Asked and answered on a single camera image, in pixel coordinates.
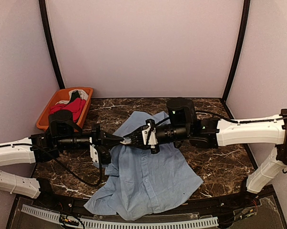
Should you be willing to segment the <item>light blue shirt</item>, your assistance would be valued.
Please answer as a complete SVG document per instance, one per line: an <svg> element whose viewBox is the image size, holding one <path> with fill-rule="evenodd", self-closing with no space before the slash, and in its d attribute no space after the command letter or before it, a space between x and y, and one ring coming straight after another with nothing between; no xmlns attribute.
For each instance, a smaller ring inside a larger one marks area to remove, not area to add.
<svg viewBox="0 0 287 229"><path fill-rule="evenodd" d="M161 145L158 154L123 145L110 153L108 180L84 204L95 215L136 220L168 211L185 203L203 183L172 143Z"/></svg>

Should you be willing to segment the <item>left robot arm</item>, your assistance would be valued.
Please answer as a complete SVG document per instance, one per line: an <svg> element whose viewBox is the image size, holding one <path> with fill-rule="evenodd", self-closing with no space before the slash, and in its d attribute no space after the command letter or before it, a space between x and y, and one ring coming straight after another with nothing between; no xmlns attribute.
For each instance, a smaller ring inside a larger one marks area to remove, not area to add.
<svg viewBox="0 0 287 229"><path fill-rule="evenodd" d="M92 126L91 131L84 132L73 121L68 110L57 111L48 117L49 127L45 133L0 144L0 167L17 164L36 164L51 160L76 177L67 166L58 160L60 153L66 150L88 150L93 162L99 166L110 162L109 150L121 144L122 137L112 135ZM48 208L58 204L58 197L53 194L50 182L44 178L21 177L0 170L0 190L37 199Z"/></svg>

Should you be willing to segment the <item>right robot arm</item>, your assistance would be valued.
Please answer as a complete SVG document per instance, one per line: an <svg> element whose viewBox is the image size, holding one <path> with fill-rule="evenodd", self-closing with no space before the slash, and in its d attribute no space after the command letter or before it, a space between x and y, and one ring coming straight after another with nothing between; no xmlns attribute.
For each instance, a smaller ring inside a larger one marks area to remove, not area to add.
<svg viewBox="0 0 287 229"><path fill-rule="evenodd" d="M167 101L169 124L148 119L145 125L124 136L122 144L149 149L153 154L160 145L183 142L196 148L218 148L237 144L273 144L265 161L244 180L242 190L234 197L234 203L244 207L253 194L274 179L279 172L287 171L287 109L265 118L235 120L213 115L198 119L194 102L177 97Z"/></svg>

